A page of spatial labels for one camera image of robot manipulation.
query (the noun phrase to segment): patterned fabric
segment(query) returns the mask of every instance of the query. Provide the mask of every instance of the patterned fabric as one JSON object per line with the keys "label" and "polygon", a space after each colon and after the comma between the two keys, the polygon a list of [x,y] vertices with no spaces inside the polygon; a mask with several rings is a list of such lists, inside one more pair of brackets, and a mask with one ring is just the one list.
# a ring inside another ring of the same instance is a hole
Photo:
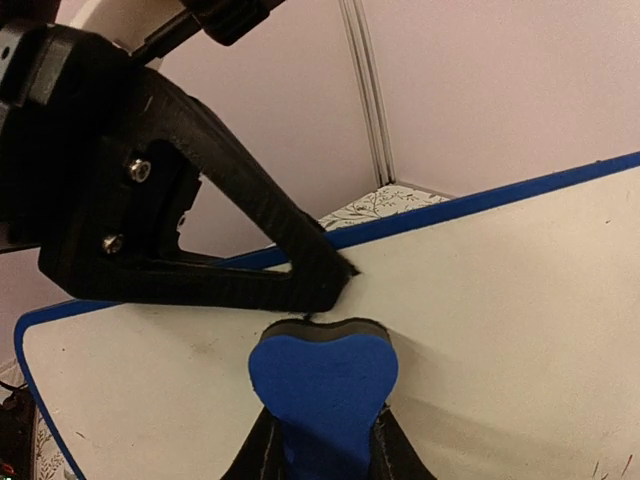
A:
{"label": "patterned fabric", "polygon": [[[328,231],[337,230],[446,200],[432,193],[389,185],[327,215],[320,223]],[[35,458],[36,480],[77,480],[40,412],[37,415]]]}

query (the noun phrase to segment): blue border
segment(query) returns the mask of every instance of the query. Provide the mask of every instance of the blue border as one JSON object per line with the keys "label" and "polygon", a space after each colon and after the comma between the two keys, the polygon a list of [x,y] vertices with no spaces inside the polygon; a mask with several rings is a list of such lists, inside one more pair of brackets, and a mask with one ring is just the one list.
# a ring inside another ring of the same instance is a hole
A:
{"label": "blue border", "polygon": [[[425,207],[411,212],[383,218],[363,225],[337,230],[327,234],[329,241],[337,248],[343,249],[354,245],[379,240],[381,238],[397,235],[418,228],[424,228],[438,223],[453,220],[455,218],[483,212],[495,207],[507,205],[527,198],[532,198],[544,193],[560,190],[565,187],[588,182],[600,177],[619,173],[640,166],[640,152],[600,161],[583,167],[574,168],[564,172],[554,173],[544,177],[527,180],[506,187],[497,188],[468,197],[450,200],[430,207]],[[286,257],[277,248],[270,248],[258,252],[242,255],[220,262],[221,266],[235,268],[262,269],[286,262]],[[40,396],[35,384],[23,350],[25,332],[29,327],[41,323],[51,322],[61,318],[72,317],[87,312],[101,310],[114,306],[114,303],[71,301],[58,306],[49,307],[24,315],[18,321],[14,332],[14,343],[18,363],[24,372],[29,387],[36,400],[36,404],[44,417],[53,437],[60,446],[60,450],[67,459],[69,466],[76,476],[85,480],[86,477],[74,460],[71,452],[62,440],[47,407]]]}

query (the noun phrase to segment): metal strip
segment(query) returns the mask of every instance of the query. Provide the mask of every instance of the metal strip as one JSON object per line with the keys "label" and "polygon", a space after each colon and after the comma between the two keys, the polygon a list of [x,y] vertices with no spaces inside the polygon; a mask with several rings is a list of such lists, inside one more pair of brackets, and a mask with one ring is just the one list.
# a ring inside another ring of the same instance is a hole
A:
{"label": "metal strip", "polygon": [[339,0],[367,125],[371,157],[379,186],[396,175],[380,78],[362,0]]}

